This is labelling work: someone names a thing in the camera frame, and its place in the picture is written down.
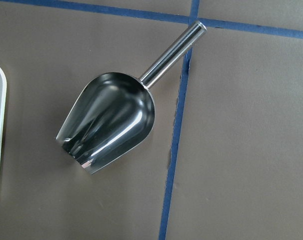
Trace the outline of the steel ice scoop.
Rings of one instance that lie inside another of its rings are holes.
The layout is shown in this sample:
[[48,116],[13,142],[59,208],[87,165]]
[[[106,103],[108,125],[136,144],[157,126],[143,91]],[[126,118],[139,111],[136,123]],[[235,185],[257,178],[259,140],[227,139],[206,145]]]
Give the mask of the steel ice scoop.
[[89,174],[139,145],[155,123],[151,87],[206,31],[199,20],[194,21],[138,78],[107,72],[90,81],[58,131],[57,143]]

